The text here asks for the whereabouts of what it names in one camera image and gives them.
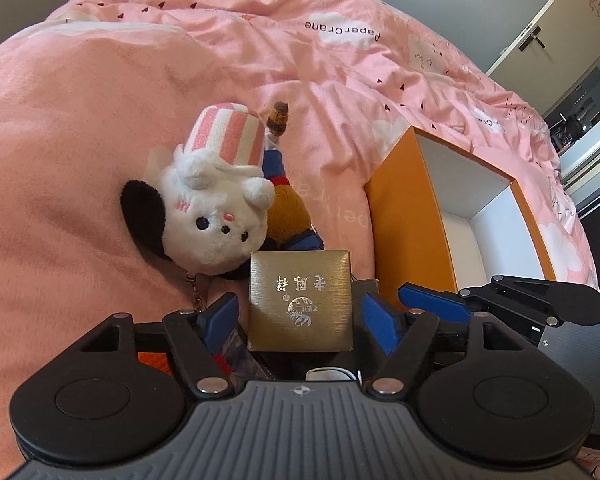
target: door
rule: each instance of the door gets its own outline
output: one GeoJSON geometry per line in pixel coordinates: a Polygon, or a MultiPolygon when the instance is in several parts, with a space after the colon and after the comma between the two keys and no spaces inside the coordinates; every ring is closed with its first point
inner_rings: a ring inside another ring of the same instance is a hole
{"type": "Polygon", "coordinates": [[[549,0],[487,75],[543,117],[600,62],[600,0],[549,0]]]}

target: pink and white striped hat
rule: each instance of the pink and white striped hat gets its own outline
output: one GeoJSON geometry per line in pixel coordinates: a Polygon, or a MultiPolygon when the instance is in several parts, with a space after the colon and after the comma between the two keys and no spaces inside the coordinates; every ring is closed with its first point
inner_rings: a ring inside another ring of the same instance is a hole
{"type": "Polygon", "coordinates": [[[262,166],[264,123],[246,106],[222,103],[202,110],[184,152],[214,150],[234,166],[262,166]]]}

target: black ear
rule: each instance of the black ear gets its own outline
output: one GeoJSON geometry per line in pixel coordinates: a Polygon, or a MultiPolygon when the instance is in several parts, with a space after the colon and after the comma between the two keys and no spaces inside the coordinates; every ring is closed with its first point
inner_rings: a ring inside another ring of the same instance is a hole
{"type": "Polygon", "coordinates": [[[170,260],[162,245],[165,212],[158,191],[141,180],[130,180],[122,189],[120,207],[134,240],[157,256],[170,260]]]}
{"type": "MultiPolygon", "coordinates": [[[[277,251],[278,244],[273,238],[269,238],[268,236],[264,239],[264,243],[260,247],[261,251],[277,251]]],[[[244,262],[240,267],[234,270],[229,270],[224,274],[219,274],[219,278],[224,278],[225,280],[246,280],[251,275],[251,259],[249,258],[246,262],[244,262]]]]}

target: bed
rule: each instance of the bed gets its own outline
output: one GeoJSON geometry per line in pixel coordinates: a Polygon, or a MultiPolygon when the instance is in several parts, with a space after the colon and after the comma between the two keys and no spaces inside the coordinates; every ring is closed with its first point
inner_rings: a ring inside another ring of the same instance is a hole
{"type": "MultiPolygon", "coordinates": [[[[0,46],[0,479],[15,388],[112,312],[186,308],[118,197],[209,104],[290,105],[281,149],[326,248],[374,275],[365,183],[413,125],[519,182],[559,280],[596,286],[542,118],[379,0],[71,0],[0,46]]],[[[245,283],[209,280],[209,300],[245,283]]]]}

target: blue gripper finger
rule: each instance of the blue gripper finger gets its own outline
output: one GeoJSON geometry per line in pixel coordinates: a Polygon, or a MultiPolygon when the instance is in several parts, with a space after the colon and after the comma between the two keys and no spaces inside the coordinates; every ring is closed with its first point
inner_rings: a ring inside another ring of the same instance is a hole
{"type": "Polygon", "coordinates": [[[367,294],[362,299],[362,319],[385,355],[394,352],[404,335],[404,316],[404,312],[396,310],[377,294],[367,294]]]}
{"type": "Polygon", "coordinates": [[[398,289],[398,299],[407,308],[421,308],[438,316],[442,321],[468,323],[471,314],[461,301],[453,301],[420,286],[405,283],[398,289]]]}
{"type": "Polygon", "coordinates": [[[238,297],[226,292],[206,310],[198,314],[196,325],[206,350],[217,354],[238,324],[240,312],[238,297]]]}

